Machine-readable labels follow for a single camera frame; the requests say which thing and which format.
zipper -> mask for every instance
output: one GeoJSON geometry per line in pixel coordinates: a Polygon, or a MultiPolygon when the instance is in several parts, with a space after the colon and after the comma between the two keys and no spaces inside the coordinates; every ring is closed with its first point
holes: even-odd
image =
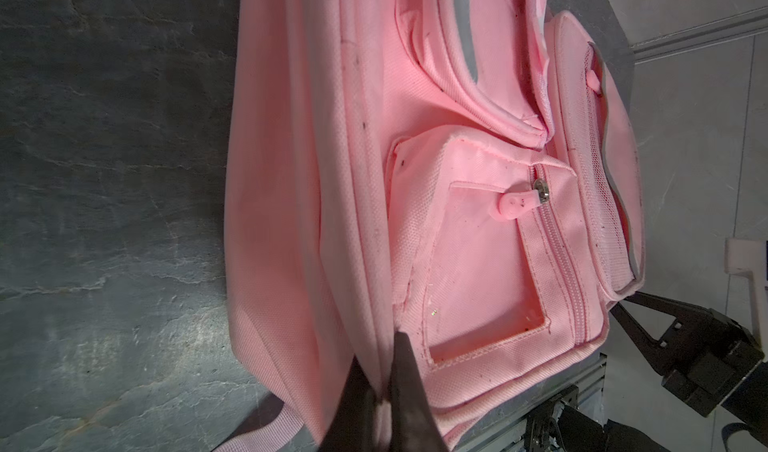
{"type": "Polygon", "coordinates": [[[565,251],[565,243],[562,234],[554,221],[552,204],[549,203],[549,187],[544,180],[544,167],[535,165],[532,168],[532,181],[534,188],[539,190],[541,196],[544,195],[542,189],[546,190],[546,200],[542,200],[542,206],[538,208],[538,213],[542,219],[544,235],[547,236],[549,248],[552,250],[552,255],[554,255],[554,261],[560,269],[563,283],[565,284],[565,291],[571,298],[571,307],[574,311],[574,341],[576,345],[581,345],[587,340],[587,313],[584,305],[584,297],[581,295],[581,289],[578,285],[578,280],[576,279],[576,271],[573,262],[565,251]]]}

backpack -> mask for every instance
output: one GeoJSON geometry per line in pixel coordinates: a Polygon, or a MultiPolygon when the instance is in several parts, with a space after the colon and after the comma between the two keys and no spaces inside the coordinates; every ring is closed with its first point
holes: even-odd
{"type": "Polygon", "coordinates": [[[589,35],[546,13],[241,0],[230,338],[285,405],[222,450],[320,442],[353,358],[386,424],[396,331],[449,447],[603,343],[644,280],[638,155],[589,35]]]}

pink strap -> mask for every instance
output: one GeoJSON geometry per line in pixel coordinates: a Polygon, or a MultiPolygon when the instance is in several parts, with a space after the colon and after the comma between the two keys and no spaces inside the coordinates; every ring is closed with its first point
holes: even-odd
{"type": "Polygon", "coordinates": [[[277,452],[302,428],[304,422],[288,404],[266,426],[224,442],[214,452],[277,452]]]}

gray marble surface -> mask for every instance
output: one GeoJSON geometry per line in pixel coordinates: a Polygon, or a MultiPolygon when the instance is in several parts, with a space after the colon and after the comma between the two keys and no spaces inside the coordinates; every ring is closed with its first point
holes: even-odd
{"type": "MultiPolygon", "coordinates": [[[[265,396],[226,328],[238,1],[0,0],[0,450],[205,452],[265,396]]],[[[553,6],[627,99],[595,3],[553,6]]]]}

pink backpack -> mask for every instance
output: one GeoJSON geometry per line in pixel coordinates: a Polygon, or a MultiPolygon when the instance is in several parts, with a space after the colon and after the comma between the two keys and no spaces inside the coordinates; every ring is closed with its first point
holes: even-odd
{"type": "Polygon", "coordinates": [[[467,40],[454,0],[241,0],[230,336],[285,406],[222,450],[321,441],[353,356],[386,440],[395,331],[452,447],[641,286],[634,136],[588,34],[546,0],[468,6],[467,40]]]}

